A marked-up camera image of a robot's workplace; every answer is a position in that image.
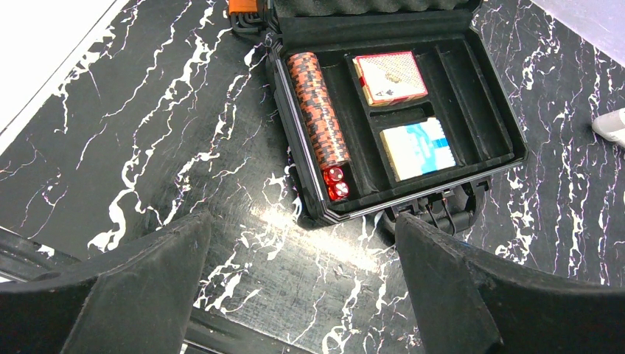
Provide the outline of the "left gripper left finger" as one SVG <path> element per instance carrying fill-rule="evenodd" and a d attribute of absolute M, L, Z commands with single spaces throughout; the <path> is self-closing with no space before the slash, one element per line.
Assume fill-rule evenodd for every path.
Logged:
<path fill-rule="evenodd" d="M 29 282 L 1 285 L 3 353 L 178 353 L 212 215 L 162 229 Z"/>

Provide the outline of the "blue playing card box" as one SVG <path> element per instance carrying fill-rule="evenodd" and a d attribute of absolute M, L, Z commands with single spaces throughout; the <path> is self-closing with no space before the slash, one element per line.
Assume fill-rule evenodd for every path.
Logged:
<path fill-rule="evenodd" d="M 396 181 L 420 177 L 457 165 L 443 127 L 435 117 L 380 132 Z"/>

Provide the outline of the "black foam-lined poker case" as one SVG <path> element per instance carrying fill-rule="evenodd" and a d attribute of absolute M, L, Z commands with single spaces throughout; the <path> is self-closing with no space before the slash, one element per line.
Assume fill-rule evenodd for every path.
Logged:
<path fill-rule="evenodd" d="M 472 20 L 480 1 L 259 1 L 311 220 L 464 231 L 527 145 Z"/>

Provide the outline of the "red playing card box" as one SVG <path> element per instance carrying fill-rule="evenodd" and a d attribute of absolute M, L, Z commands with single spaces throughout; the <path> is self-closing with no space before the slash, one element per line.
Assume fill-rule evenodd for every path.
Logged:
<path fill-rule="evenodd" d="M 371 107 L 396 105 L 428 95 L 416 57 L 410 51 L 358 55 L 352 62 Z"/>

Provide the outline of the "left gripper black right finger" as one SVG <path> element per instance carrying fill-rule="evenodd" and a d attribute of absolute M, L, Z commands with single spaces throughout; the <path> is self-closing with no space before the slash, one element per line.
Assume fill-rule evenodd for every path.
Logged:
<path fill-rule="evenodd" d="M 396 248 L 426 353 L 622 353 L 624 290 L 518 265 L 410 214 Z"/>

